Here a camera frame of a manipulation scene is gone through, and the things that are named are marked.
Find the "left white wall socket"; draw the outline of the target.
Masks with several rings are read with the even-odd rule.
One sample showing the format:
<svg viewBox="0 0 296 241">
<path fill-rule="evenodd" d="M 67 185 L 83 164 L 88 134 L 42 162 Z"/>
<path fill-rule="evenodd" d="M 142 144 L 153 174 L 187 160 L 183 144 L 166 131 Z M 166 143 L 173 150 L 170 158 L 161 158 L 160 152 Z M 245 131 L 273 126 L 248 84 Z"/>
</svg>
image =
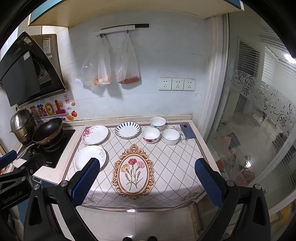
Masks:
<svg viewBox="0 0 296 241">
<path fill-rule="evenodd" d="M 171 91 L 171 78 L 159 78 L 159 91 Z"/>
</svg>

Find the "white plate grey flower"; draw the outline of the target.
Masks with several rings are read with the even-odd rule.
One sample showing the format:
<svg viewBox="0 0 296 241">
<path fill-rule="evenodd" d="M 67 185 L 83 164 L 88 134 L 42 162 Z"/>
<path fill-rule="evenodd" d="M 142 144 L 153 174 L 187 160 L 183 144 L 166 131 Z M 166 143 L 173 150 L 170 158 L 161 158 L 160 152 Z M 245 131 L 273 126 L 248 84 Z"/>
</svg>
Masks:
<svg viewBox="0 0 296 241">
<path fill-rule="evenodd" d="M 78 152 L 74 159 L 74 166 L 77 171 L 81 171 L 91 158 L 95 158 L 100 163 L 100 169 L 106 163 L 107 154 L 100 146 L 87 146 Z"/>
</svg>

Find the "wooden upper cabinet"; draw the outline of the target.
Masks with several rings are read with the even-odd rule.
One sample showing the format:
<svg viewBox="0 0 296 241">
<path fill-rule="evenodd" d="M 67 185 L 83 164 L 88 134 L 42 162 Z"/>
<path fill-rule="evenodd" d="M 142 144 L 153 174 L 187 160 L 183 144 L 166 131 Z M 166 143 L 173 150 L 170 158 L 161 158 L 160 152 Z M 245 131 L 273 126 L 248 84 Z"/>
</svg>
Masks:
<svg viewBox="0 0 296 241">
<path fill-rule="evenodd" d="M 84 20 L 122 11 L 176 11 L 207 19 L 243 11 L 242 1 L 221 0 L 67 0 L 45 1 L 28 19 L 29 26 L 72 27 Z"/>
</svg>

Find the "white bowl red flowers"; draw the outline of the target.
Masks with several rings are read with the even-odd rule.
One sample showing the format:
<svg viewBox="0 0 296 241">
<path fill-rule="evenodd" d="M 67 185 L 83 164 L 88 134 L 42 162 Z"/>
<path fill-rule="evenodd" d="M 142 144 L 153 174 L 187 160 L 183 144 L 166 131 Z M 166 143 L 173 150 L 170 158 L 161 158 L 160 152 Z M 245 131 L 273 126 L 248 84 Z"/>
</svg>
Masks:
<svg viewBox="0 0 296 241">
<path fill-rule="evenodd" d="M 142 131 L 142 138 L 145 142 L 153 144 L 156 143 L 161 136 L 160 131 L 157 128 L 145 128 Z"/>
</svg>

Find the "white wall socket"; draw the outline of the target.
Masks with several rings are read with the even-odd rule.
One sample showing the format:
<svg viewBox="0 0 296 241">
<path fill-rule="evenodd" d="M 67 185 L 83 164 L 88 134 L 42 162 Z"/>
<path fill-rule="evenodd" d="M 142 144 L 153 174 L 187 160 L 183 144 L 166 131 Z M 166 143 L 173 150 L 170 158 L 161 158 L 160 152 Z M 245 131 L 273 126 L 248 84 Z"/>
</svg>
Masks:
<svg viewBox="0 0 296 241">
<path fill-rule="evenodd" d="M 171 91 L 171 78 L 159 78 L 159 91 Z"/>
<path fill-rule="evenodd" d="M 196 80 L 194 79 L 184 79 L 184 91 L 194 91 Z"/>
<path fill-rule="evenodd" d="M 184 79 L 172 78 L 171 79 L 171 90 L 172 91 L 183 91 L 184 90 Z"/>
</svg>

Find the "white bowl dark rim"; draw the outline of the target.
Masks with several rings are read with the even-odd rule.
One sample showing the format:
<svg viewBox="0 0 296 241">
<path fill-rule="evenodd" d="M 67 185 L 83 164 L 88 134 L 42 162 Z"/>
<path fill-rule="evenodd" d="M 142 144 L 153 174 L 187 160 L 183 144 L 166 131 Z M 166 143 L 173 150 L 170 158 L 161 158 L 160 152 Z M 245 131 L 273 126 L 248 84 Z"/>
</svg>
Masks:
<svg viewBox="0 0 296 241">
<path fill-rule="evenodd" d="M 174 146 L 180 139 L 180 133 L 174 129 L 166 129 L 162 133 L 162 140 L 168 146 Z"/>
</svg>

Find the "black range hood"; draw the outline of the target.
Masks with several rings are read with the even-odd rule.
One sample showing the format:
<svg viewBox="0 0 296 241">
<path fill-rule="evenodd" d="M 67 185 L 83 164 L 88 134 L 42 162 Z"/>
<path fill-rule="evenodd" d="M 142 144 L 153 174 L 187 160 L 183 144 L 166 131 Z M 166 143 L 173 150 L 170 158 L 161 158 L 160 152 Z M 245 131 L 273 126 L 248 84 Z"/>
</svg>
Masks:
<svg viewBox="0 0 296 241">
<path fill-rule="evenodd" d="M 1 60 L 1 88 L 10 106 L 65 92 L 57 35 L 22 32 Z"/>
</svg>

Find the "blue smartphone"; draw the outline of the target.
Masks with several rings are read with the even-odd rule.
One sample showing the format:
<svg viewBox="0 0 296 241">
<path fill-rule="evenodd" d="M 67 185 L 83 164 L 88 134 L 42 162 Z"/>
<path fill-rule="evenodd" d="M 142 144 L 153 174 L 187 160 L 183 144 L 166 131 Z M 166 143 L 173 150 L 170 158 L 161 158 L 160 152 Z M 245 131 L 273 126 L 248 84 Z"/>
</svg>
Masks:
<svg viewBox="0 0 296 241">
<path fill-rule="evenodd" d="M 184 133 L 185 138 L 192 139 L 196 137 L 190 125 L 182 124 L 180 125 L 180 128 Z"/>
</svg>

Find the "black induction cooktop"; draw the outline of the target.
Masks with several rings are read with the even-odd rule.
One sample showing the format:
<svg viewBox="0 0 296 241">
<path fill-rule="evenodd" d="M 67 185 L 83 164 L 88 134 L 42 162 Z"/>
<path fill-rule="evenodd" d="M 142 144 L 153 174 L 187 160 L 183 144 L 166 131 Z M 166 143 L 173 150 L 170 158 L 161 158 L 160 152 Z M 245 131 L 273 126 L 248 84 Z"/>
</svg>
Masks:
<svg viewBox="0 0 296 241">
<path fill-rule="evenodd" d="M 39 163 L 44 163 L 44 166 L 55 168 L 74 133 L 75 130 L 62 129 L 52 143 L 44 146 L 31 146 L 21 158 L 27 161 L 37 156 L 40 159 Z"/>
</svg>

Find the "white plate pink flower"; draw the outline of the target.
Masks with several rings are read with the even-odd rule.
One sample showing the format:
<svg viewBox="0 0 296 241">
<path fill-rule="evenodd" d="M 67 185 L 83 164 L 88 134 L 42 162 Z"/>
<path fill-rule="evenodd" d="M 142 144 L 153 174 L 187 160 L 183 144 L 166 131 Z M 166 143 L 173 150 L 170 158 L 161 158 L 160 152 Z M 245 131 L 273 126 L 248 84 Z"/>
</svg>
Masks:
<svg viewBox="0 0 296 241">
<path fill-rule="evenodd" d="M 82 141 L 87 145 L 96 145 L 103 142 L 109 134 L 109 130 L 105 126 L 91 126 L 82 134 Z"/>
</svg>

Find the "middle white wall socket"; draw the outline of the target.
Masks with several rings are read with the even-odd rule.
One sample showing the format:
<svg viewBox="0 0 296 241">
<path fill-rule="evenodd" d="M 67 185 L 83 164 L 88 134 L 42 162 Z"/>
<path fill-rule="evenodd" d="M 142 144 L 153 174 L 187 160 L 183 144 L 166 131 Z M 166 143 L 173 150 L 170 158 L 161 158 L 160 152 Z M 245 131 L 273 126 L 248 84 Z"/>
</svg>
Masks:
<svg viewBox="0 0 296 241">
<path fill-rule="evenodd" d="M 172 78 L 171 79 L 171 90 L 172 91 L 183 91 L 184 90 L 184 79 Z"/>
</svg>

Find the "patterned table mat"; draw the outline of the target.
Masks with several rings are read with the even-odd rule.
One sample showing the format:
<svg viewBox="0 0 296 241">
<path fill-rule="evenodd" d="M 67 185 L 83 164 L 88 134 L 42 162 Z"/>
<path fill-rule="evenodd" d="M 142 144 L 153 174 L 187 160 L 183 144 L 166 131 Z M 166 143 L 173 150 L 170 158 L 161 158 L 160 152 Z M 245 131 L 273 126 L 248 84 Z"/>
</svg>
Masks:
<svg viewBox="0 0 296 241">
<path fill-rule="evenodd" d="M 169 209 L 196 201 L 204 189 L 194 164 L 205 157 L 205 142 L 198 133 L 187 138 L 180 125 L 169 128 L 180 134 L 172 146 L 163 138 L 155 143 L 145 142 L 142 136 L 122 139 L 113 126 L 103 142 L 88 145 L 91 130 L 86 128 L 66 173 L 70 179 L 84 166 L 85 157 L 102 160 L 83 205 L 94 209 Z"/>
</svg>

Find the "plastic bag with red food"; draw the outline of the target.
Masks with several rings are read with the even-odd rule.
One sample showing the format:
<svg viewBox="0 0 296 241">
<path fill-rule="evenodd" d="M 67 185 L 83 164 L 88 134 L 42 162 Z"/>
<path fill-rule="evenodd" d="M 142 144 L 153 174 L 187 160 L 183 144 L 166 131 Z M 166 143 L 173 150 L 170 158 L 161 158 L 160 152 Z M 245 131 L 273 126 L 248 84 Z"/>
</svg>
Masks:
<svg viewBox="0 0 296 241">
<path fill-rule="evenodd" d="M 125 34 L 119 46 L 115 60 L 116 81 L 122 85 L 133 84 L 140 81 L 137 58 L 129 33 Z"/>
</svg>

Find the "plastic bag with orange food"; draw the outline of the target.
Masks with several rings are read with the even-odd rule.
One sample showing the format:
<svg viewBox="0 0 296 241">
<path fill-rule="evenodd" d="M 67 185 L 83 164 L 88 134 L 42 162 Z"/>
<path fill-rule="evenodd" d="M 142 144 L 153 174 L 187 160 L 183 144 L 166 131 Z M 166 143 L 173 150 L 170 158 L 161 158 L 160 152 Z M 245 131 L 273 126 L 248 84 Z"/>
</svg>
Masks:
<svg viewBox="0 0 296 241">
<path fill-rule="evenodd" d="M 84 60 L 76 81 L 87 86 L 104 86 L 112 82 L 110 45 L 105 35 L 100 34 L 94 50 Z"/>
</svg>

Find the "wall hook rail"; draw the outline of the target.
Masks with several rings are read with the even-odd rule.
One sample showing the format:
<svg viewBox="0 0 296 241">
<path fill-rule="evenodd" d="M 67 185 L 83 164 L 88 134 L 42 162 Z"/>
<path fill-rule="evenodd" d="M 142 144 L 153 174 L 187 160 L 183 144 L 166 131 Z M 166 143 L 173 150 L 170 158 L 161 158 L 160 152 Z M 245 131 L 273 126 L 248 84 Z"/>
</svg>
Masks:
<svg viewBox="0 0 296 241">
<path fill-rule="evenodd" d="M 121 25 L 121 26 L 114 26 L 114 27 L 108 27 L 103 28 L 98 32 L 95 32 L 95 36 L 102 36 L 106 34 L 112 34 L 112 33 L 119 33 L 119 32 L 129 32 L 140 28 L 149 28 L 148 23 L 144 24 L 129 24 L 129 25 Z"/>
</svg>

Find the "white plate blue leaf pattern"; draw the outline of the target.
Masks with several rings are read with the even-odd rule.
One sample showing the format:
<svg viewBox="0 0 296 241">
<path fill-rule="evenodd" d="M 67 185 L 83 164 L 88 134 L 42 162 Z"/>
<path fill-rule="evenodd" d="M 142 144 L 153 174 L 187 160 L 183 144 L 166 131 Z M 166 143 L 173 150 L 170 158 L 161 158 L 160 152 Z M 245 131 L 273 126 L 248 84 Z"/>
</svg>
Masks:
<svg viewBox="0 0 296 241">
<path fill-rule="evenodd" d="M 133 121 L 126 121 L 115 128 L 115 134 L 123 139 L 129 139 L 137 136 L 140 132 L 140 125 Z"/>
</svg>

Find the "colourful wall stickers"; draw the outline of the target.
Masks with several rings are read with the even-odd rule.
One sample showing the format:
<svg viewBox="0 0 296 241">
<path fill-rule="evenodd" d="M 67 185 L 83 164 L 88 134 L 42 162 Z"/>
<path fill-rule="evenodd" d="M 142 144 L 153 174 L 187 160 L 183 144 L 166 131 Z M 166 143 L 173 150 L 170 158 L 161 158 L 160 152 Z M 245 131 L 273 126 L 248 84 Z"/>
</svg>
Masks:
<svg viewBox="0 0 296 241">
<path fill-rule="evenodd" d="M 68 93 L 25 104 L 22 109 L 27 109 L 30 112 L 37 125 L 41 125 L 53 118 L 60 118 L 63 122 L 78 119 L 76 102 Z"/>
</svg>

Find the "black wok pan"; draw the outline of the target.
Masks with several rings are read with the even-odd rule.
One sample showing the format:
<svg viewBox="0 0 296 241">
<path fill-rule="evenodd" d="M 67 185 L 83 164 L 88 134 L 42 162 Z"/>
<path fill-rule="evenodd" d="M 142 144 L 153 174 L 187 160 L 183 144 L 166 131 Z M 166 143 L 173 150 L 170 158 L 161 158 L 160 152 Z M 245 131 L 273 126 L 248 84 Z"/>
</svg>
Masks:
<svg viewBox="0 0 296 241">
<path fill-rule="evenodd" d="M 33 134 L 32 141 L 21 152 L 18 153 L 17 159 L 21 158 L 26 151 L 32 146 L 41 146 L 48 149 L 55 146 L 61 139 L 62 119 L 53 118 L 40 125 Z"/>
</svg>

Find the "right white wall socket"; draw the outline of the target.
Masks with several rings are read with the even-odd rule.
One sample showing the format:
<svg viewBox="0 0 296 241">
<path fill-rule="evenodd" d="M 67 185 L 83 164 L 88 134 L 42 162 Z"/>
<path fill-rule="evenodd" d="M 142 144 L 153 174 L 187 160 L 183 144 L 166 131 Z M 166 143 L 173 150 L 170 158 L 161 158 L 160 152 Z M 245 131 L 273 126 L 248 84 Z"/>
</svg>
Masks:
<svg viewBox="0 0 296 241">
<path fill-rule="evenodd" d="M 184 79 L 184 91 L 194 91 L 196 80 L 194 79 Z"/>
</svg>

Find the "white bowl blue dots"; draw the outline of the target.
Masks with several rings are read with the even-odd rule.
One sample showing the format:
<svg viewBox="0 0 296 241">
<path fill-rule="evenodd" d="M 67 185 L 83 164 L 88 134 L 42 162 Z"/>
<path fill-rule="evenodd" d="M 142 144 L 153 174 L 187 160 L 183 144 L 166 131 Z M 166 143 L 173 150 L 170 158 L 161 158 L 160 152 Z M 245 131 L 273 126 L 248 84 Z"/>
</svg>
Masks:
<svg viewBox="0 0 296 241">
<path fill-rule="evenodd" d="M 151 118 L 149 123 L 152 128 L 156 128 L 160 132 L 163 131 L 166 126 L 166 120 L 162 117 L 159 117 L 159 116 Z"/>
</svg>

